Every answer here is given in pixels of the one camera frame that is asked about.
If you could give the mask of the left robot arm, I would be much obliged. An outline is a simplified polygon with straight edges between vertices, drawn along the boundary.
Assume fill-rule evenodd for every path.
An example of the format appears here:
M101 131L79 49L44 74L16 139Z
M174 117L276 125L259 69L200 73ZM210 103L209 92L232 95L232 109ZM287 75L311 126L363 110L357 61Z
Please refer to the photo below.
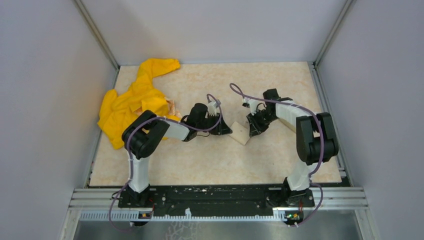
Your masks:
M221 102L196 103L188 115L180 121L158 116L150 110L143 112L121 138L128 152L129 179L127 188L132 192L130 200L138 207L149 203L149 160L163 138L189 142L199 132L214 136L229 135L233 131L221 113Z

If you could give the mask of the clear plastic card holder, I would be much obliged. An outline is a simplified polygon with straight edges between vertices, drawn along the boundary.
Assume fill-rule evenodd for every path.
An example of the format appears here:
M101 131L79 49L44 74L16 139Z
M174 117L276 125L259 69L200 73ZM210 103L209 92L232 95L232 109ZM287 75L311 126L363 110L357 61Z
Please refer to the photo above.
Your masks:
M229 135L229 137L241 144L242 146L245 146L251 138L249 135L249 130L237 121L235 121L230 128L232 130L232 133Z

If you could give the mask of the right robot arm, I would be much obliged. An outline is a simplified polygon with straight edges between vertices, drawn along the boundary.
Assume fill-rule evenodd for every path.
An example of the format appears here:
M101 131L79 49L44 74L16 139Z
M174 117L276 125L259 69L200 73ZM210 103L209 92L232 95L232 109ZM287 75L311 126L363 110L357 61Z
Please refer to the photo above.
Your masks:
M339 152L339 143L330 113L315 113L289 97L280 97L275 88L263 93L263 98L243 99L249 108L247 115L249 136L264 133L276 120L291 127L296 134L298 162L285 178L281 199L287 206L295 206L310 187L311 177Z

